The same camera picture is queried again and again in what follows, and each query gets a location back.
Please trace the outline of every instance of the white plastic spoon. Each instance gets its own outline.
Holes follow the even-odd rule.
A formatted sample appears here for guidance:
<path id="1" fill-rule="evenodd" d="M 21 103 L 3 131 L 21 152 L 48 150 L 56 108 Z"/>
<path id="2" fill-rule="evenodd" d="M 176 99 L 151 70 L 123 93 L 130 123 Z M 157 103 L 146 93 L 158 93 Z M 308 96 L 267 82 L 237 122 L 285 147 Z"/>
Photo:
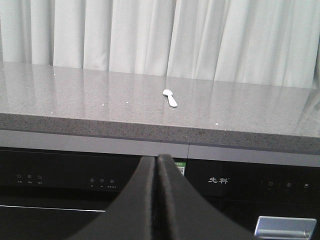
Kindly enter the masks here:
<path id="1" fill-rule="evenodd" d="M 177 102 L 172 96 L 173 95 L 172 91 L 170 91 L 169 89 L 165 89 L 163 90 L 162 94 L 168 97 L 170 107 L 176 108 L 178 106 Z"/>

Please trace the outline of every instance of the speckled stone countertop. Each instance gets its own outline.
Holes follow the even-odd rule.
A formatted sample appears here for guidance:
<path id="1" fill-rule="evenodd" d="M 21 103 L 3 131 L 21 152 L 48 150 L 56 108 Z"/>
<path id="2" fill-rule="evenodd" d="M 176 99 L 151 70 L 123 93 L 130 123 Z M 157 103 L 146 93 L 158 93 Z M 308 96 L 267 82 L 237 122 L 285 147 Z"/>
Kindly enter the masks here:
<path id="1" fill-rule="evenodd" d="M 0 62 L 0 129 L 320 153 L 320 91 Z M 168 105 L 170 89 L 178 103 Z"/>

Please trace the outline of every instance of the label sticker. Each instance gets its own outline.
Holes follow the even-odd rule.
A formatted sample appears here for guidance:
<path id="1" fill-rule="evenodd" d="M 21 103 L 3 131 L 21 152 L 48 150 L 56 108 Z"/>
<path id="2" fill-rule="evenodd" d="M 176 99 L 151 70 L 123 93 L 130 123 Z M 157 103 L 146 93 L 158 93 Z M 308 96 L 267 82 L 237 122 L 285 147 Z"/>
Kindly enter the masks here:
<path id="1" fill-rule="evenodd" d="M 175 165 L 184 176 L 186 171 L 186 162 L 175 162 Z"/>

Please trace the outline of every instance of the black appliance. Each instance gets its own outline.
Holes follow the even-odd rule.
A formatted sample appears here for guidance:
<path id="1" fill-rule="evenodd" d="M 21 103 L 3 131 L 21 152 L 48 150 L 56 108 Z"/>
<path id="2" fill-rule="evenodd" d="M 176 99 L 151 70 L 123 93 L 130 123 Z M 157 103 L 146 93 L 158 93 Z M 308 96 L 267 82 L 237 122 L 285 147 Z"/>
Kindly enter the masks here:
<path id="1" fill-rule="evenodd" d="M 317 168 L 140 158 L 0 148 L 0 239 L 241 240 L 261 215 L 320 216 Z"/>

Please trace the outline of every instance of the silver handle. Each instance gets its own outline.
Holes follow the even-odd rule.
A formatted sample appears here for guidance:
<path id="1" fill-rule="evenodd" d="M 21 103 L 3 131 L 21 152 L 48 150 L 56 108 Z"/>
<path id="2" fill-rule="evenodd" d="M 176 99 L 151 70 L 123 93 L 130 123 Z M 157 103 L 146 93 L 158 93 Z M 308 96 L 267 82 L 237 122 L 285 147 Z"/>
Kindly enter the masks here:
<path id="1" fill-rule="evenodd" d="M 254 235 L 267 240 L 310 240 L 316 223 L 313 218 L 260 216 Z"/>

